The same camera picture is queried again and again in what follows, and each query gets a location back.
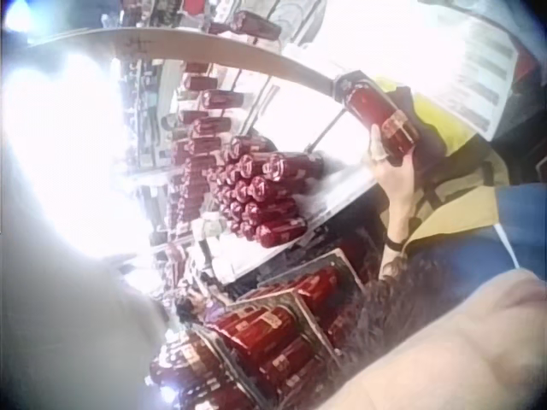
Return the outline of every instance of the woman's hand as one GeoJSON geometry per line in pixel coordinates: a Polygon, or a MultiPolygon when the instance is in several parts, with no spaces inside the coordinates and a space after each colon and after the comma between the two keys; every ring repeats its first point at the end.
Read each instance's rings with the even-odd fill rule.
{"type": "Polygon", "coordinates": [[[370,132],[368,157],[373,175],[390,201],[390,216],[410,216],[415,190],[413,150],[404,156],[403,164],[394,167],[387,160],[380,129],[374,125],[370,132]]]}

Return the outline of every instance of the yellow jacket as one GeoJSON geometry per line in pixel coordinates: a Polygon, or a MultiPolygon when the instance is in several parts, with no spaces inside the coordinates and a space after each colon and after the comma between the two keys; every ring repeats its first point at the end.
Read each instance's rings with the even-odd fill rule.
{"type": "Polygon", "coordinates": [[[480,186],[434,211],[411,235],[411,243],[436,235],[450,235],[499,223],[494,187],[480,186]]]}

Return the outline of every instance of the bracelet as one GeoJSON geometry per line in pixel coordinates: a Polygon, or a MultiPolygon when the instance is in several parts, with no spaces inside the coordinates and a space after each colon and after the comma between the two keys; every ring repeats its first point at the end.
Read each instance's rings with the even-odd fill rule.
{"type": "Polygon", "coordinates": [[[406,241],[403,241],[403,243],[397,243],[390,240],[390,238],[387,236],[387,233],[385,234],[385,246],[387,246],[389,249],[395,251],[395,252],[403,252],[404,244],[406,241]]]}

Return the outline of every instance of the shopper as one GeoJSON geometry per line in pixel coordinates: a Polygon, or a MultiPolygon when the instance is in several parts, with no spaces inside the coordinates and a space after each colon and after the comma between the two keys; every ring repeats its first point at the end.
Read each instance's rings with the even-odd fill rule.
{"type": "Polygon", "coordinates": [[[412,152],[393,167],[371,134],[386,246],[321,410],[530,408],[547,388],[547,187],[480,187],[410,232],[412,152]]]}

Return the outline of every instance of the hair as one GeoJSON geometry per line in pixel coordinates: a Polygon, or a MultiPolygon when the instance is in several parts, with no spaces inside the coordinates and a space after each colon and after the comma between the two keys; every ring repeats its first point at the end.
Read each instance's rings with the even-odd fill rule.
{"type": "Polygon", "coordinates": [[[187,297],[177,302],[177,316],[180,323],[196,323],[199,321],[195,313],[194,304],[187,297]]]}
{"type": "MultiPolygon", "coordinates": [[[[376,267],[378,262],[369,265],[376,267]]],[[[450,272],[437,262],[420,260],[410,265],[397,259],[390,268],[394,276],[382,279],[372,273],[377,269],[368,271],[371,279],[364,295],[351,301],[361,309],[342,347],[342,366],[327,363],[326,382],[313,402],[301,408],[318,407],[358,372],[461,302],[448,296],[450,272]]]]}

